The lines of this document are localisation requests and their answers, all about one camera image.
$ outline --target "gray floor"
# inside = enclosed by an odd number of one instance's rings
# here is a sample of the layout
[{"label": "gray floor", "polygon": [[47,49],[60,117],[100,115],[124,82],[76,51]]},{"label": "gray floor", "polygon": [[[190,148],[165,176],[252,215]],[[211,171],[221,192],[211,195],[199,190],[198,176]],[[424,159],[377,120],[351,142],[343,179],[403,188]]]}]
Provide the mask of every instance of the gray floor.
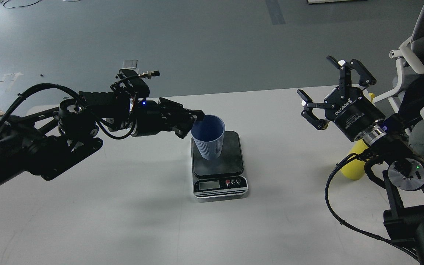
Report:
[{"label": "gray floor", "polygon": [[[141,71],[160,70],[161,77],[148,81],[153,97],[337,84],[338,72],[327,55],[362,61],[378,80],[371,91],[381,94],[392,87],[396,73],[389,51],[411,35],[423,3],[43,0],[24,8],[0,5],[0,109],[40,82],[107,92],[128,59],[137,59]],[[63,97],[42,92],[18,112]],[[390,113],[387,103],[379,107]]]}]

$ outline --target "scale display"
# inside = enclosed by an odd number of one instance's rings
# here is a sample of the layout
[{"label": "scale display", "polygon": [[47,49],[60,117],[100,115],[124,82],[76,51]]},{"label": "scale display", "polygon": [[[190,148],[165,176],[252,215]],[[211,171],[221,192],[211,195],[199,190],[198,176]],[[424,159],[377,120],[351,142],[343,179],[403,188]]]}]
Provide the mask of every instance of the scale display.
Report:
[{"label": "scale display", "polygon": [[226,177],[214,180],[198,180],[194,183],[194,196],[215,198],[237,196],[248,191],[248,182],[243,176]]}]

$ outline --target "robotiq logo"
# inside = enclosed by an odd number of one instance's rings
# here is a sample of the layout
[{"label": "robotiq logo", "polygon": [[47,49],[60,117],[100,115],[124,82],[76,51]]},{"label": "robotiq logo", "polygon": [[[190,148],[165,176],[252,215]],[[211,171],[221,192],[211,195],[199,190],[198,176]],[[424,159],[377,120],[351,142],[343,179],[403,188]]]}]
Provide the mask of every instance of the robotiq logo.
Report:
[{"label": "robotiq logo", "polygon": [[335,112],[335,115],[340,114],[340,112],[342,112],[344,109],[346,109],[346,107],[348,107],[348,105],[349,105],[349,104],[351,104],[351,103],[353,103],[353,101],[352,101],[351,99],[348,99],[348,101],[347,101],[345,104],[343,104],[343,106],[341,106],[341,108],[340,108],[340,109],[338,109],[338,110]]}]

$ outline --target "cup rim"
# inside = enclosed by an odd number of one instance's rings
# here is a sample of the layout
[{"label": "cup rim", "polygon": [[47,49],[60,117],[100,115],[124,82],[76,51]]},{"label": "cup rim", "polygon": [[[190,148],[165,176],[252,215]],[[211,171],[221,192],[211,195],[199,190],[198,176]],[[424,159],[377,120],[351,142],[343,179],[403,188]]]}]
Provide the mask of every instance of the cup rim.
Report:
[{"label": "cup rim", "polygon": [[203,142],[203,143],[209,143],[209,142],[217,141],[217,139],[220,139],[220,138],[221,138],[221,137],[225,134],[225,123],[223,122],[223,120],[222,120],[219,116],[216,116],[216,115],[213,115],[213,114],[206,114],[206,115],[204,115],[204,118],[205,118],[205,116],[213,116],[213,117],[216,117],[217,119],[219,119],[219,120],[220,120],[220,122],[222,122],[222,125],[223,125],[223,131],[222,131],[222,134],[221,134],[219,137],[217,137],[216,139],[212,140],[212,141],[202,141],[202,140],[199,140],[199,139],[197,139],[197,138],[195,138],[195,137],[194,137],[194,135],[192,134],[192,131],[191,131],[191,136],[192,136],[192,138],[194,138],[195,140],[198,140],[198,141]]}]

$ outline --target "blue cup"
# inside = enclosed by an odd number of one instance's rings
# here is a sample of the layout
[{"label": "blue cup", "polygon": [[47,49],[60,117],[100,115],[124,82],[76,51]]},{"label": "blue cup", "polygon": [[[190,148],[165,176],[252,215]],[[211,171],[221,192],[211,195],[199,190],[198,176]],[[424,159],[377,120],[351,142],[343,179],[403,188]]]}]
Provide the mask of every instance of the blue cup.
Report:
[{"label": "blue cup", "polygon": [[202,157],[207,160],[218,158],[222,152],[225,124],[215,115],[205,115],[191,129],[192,138]]}]

